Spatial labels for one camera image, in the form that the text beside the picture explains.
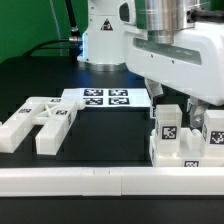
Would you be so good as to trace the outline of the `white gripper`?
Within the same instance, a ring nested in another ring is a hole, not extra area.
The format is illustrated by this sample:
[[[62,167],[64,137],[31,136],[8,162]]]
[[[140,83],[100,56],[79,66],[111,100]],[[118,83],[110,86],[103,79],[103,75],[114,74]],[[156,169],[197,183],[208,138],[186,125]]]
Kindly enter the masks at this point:
[[[209,103],[224,104],[224,25],[177,31],[171,45],[150,42],[145,31],[128,27],[123,49],[128,69],[145,77],[152,105],[163,95],[162,85],[195,97],[190,98],[192,128],[203,125]]]

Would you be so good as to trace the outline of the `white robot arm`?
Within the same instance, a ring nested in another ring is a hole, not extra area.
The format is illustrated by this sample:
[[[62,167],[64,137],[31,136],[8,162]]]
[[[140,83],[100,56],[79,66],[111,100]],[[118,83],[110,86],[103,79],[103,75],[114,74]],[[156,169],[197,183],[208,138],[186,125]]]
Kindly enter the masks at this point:
[[[169,87],[190,97],[190,124],[224,105],[224,11],[204,0],[87,0],[79,64],[127,69],[145,78],[151,99]]]

